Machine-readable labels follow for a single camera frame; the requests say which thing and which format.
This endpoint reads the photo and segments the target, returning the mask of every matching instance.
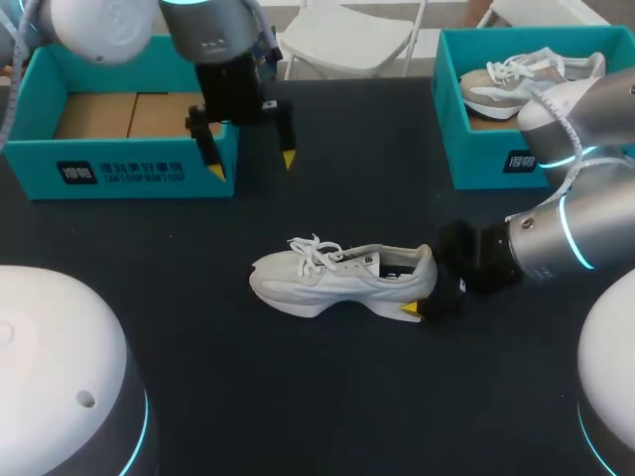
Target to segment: shoe sole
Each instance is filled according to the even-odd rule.
[[[321,304],[289,304],[287,302],[278,302],[276,300],[268,299],[256,293],[255,295],[270,305],[271,307],[281,310],[287,314],[296,315],[298,317],[305,318],[313,318],[327,310],[332,305],[340,302],[339,300],[334,300],[331,302],[324,302]],[[401,320],[404,322],[421,322],[421,318],[402,309],[403,305],[407,303],[398,303],[398,302],[389,302],[386,300],[374,300],[374,299],[365,299],[365,300],[357,300],[361,304],[364,304],[370,310],[372,310],[375,314],[381,315],[382,317],[388,317],[389,319]]]
[[[489,120],[495,121],[507,121],[512,116],[518,114],[523,106],[514,107],[491,107],[483,106],[482,104],[476,104],[475,102],[467,101],[463,99],[463,102],[468,109],[475,112],[476,115]]]

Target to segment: logo on box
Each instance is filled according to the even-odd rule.
[[[511,151],[507,156],[503,174],[528,174],[536,169],[537,164],[531,151]]]
[[[58,162],[58,170],[67,185],[97,184],[97,177],[86,161]]]

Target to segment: teal box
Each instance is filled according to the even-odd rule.
[[[58,46],[36,51],[4,149],[30,199],[193,198],[234,193],[238,129],[214,136],[225,180],[203,164],[190,137],[53,140],[70,93],[199,92],[192,64],[168,36],[125,64],[91,64]],[[184,128],[187,111],[184,111]]]
[[[488,61],[505,61],[544,47],[565,57],[602,52],[609,73],[635,65],[635,40],[625,27],[485,28],[441,33],[433,97],[455,188],[547,186],[540,168],[531,173],[503,173],[510,153],[528,151],[527,143],[518,130],[472,130],[458,87],[463,74],[485,68]]]

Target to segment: black table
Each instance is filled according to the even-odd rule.
[[[31,203],[0,171],[2,263],[69,274],[111,305],[157,409],[163,474],[590,474],[577,339],[627,266],[471,297],[434,327],[347,303],[282,314],[247,275],[289,238],[415,247],[547,192],[454,191],[427,79],[278,95],[296,104],[294,166],[273,126],[246,128],[233,199]]]

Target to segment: gray sneaker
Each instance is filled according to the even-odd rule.
[[[437,283],[437,264],[427,245],[342,250],[315,235],[289,242],[292,251],[261,258],[249,277],[258,298],[289,314],[315,317],[336,302],[354,300],[378,315],[419,322],[413,304]]]
[[[533,91],[578,79],[602,77],[606,60],[602,53],[588,58],[565,58],[549,48],[504,62],[489,62],[460,78],[463,102],[468,109],[487,119],[505,121],[532,99]]]

